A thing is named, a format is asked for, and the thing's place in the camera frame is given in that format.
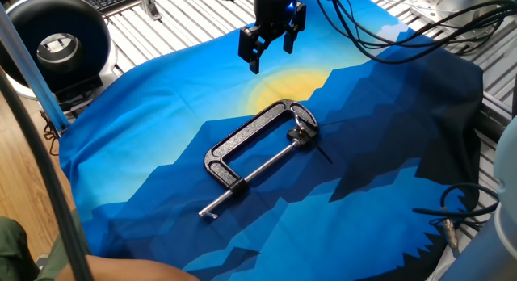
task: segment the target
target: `black c-clamp frame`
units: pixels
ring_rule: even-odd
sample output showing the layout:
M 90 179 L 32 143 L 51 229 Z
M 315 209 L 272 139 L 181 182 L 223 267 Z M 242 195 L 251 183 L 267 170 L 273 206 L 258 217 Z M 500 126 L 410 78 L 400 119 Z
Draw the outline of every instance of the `black c-clamp frame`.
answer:
M 291 141 L 290 145 L 245 178 L 239 176 L 225 163 L 225 159 L 227 159 L 229 155 L 243 148 L 274 122 L 283 118 L 285 119 L 286 116 L 291 116 L 296 121 L 296 126 L 290 129 L 287 134 L 289 141 Z M 216 219 L 218 215 L 211 212 L 215 207 L 230 196 L 238 196 L 246 192 L 249 188 L 248 183 L 253 178 L 261 174 L 265 169 L 295 148 L 307 145 L 308 143 L 315 143 L 314 138 L 317 135 L 318 129 L 319 127 L 314 115 L 307 108 L 293 100 L 280 100 L 263 111 L 260 111 L 251 120 L 247 121 L 219 144 L 211 148 L 204 157 L 204 167 L 206 170 L 228 190 L 201 210 L 199 212 L 200 217 L 209 216 Z

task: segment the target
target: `metal rod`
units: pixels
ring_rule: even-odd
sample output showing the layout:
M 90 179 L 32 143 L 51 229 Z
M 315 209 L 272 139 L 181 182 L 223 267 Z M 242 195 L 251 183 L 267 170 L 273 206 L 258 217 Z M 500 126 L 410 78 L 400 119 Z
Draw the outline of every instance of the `metal rod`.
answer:
M 298 140 L 294 140 L 292 144 L 285 147 L 283 150 L 281 150 L 279 153 L 277 153 L 275 156 L 273 156 L 271 159 L 267 160 L 262 166 L 257 168 L 255 171 L 251 172 L 248 176 L 244 178 L 244 181 L 250 182 L 255 177 L 259 176 L 265 169 L 269 168 L 269 166 L 275 164 L 279 159 L 281 159 L 283 156 L 287 155 L 289 152 L 291 152 L 294 148 L 300 145 L 300 142 Z
M 265 169 L 269 168 L 271 165 L 275 164 L 278 160 L 280 160 L 283 156 L 289 154 L 294 148 L 300 146 L 300 142 L 298 140 L 293 140 L 292 144 L 285 147 L 283 150 L 281 150 L 279 153 L 277 153 L 275 156 L 273 156 L 271 159 L 269 159 L 267 162 L 262 164 L 259 168 L 257 168 L 255 171 L 251 172 L 248 176 L 244 178 L 244 181 L 249 182 L 253 180 L 255 177 L 259 176 Z M 230 196 L 233 195 L 233 192 L 231 190 L 226 191 L 223 195 L 217 197 L 216 200 L 212 201 L 209 205 L 207 205 L 205 208 L 203 208 L 198 214 L 201 218 L 205 216 L 210 216 L 214 220 L 219 217 L 215 213 L 211 213 L 210 211 L 214 208 L 218 207 L 219 204 L 223 203 L 225 200 L 227 200 Z
M 489 94 L 488 92 L 483 91 L 483 97 L 486 100 L 488 100 L 491 103 L 493 103 L 496 107 L 499 107 L 503 111 L 506 111 L 508 113 L 508 115 L 511 115 L 511 108 L 507 104 L 501 102 L 501 100 L 496 99 L 492 94 Z
M 34 95 L 40 101 L 55 129 L 61 134 L 70 126 L 70 123 L 65 118 L 65 114 L 48 88 L 47 82 L 43 79 L 43 75 L 32 60 L 31 54 L 1 5 L 0 30 L 0 42 L 2 42 L 29 87 L 34 91 Z
M 232 191 L 226 191 L 223 195 L 217 197 L 216 200 L 212 201 L 209 205 L 207 205 L 206 208 L 203 208 L 203 210 L 200 211 L 199 215 L 201 217 L 210 216 L 215 220 L 218 217 L 218 215 L 213 214 L 210 211 L 219 206 L 219 204 L 223 203 L 223 201 L 227 200 L 230 196 L 232 196 L 232 194 Z
M 514 92 L 512 93 L 511 97 L 511 117 L 515 118 L 517 115 L 517 94 L 515 94 L 515 90 L 517 90 L 517 77 L 515 77 L 515 84 L 514 84 Z
M 130 8 L 133 8 L 133 7 L 138 6 L 138 5 L 140 5 L 140 4 L 141 4 L 141 0 L 140 0 L 139 2 L 138 2 L 138 1 L 136 1 L 136 2 L 130 3 L 130 4 L 128 4 L 127 6 L 123 6 L 123 7 L 121 7 L 120 9 L 116 9 L 116 10 L 113 10 L 113 11 L 111 11 L 111 12 L 108 12 L 108 13 L 106 13 L 105 15 L 106 15 L 107 17 L 111 17 L 111 16 L 116 15 L 116 14 L 121 14 L 123 11 L 125 11 L 125 10 L 129 10 Z

